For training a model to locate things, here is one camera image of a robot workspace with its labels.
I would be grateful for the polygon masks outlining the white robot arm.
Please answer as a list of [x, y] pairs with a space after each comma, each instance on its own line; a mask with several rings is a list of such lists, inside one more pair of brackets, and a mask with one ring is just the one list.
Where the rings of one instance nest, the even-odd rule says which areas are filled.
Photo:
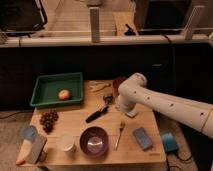
[[117, 109], [129, 117], [137, 114], [135, 105], [154, 111], [191, 127], [213, 139], [213, 104], [159, 93], [146, 88], [147, 79], [135, 73], [118, 87]]

